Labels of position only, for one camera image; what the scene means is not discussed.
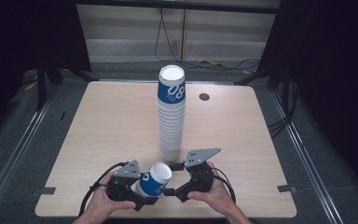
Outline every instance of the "person's arm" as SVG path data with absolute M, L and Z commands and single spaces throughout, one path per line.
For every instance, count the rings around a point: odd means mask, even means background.
M 113 173 L 109 173 L 101 184 L 106 185 L 112 177 L 112 174 Z M 113 212 L 123 209 L 132 209 L 134 207 L 134 202 L 114 202 L 110 200 L 105 193 L 105 186 L 100 186 L 93 192 L 86 211 L 74 224 L 100 224 L 109 218 Z
M 203 201 L 210 205 L 212 209 L 225 216 L 231 224 L 252 224 L 241 209 L 232 201 L 225 185 L 218 179 L 213 180 L 211 189 L 208 192 L 191 191 L 187 198 Z

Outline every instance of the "stack of paper cups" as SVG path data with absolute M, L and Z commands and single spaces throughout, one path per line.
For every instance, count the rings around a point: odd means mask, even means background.
M 159 72 L 157 105 L 159 152 L 165 161 L 177 161 L 186 110 L 185 71 L 181 67 L 168 65 Z

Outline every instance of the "white cup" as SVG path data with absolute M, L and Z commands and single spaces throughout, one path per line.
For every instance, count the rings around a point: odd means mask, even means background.
M 142 197 L 158 197 L 171 177 L 171 168 L 163 162 L 156 162 L 138 181 L 135 190 Z

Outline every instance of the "table top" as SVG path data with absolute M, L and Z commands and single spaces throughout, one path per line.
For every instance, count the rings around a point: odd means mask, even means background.
M 51 170 L 35 212 L 41 217 L 76 217 L 89 187 L 112 165 L 137 159 L 141 172 L 162 161 L 158 152 L 158 83 L 91 82 Z M 210 96 L 200 99 L 201 93 Z M 296 207 L 269 136 L 255 92 L 250 87 L 186 84 L 186 115 L 179 162 L 190 149 L 220 147 L 210 158 L 235 190 L 248 217 L 294 217 Z M 173 172 L 167 188 L 190 179 Z M 141 211 L 116 211 L 112 217 L 221 217 L 209 205 L 160 196 Z

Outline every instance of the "printed number on cup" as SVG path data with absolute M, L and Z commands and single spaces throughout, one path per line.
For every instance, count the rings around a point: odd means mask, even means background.
M 180 99 L 183 96 L 183 93 L 185 92 L 185 87 L 182 86 L 179 88 L 179 86 L 171 86 L 168 89 L 169 95 L 175 95 L 176 99 Z

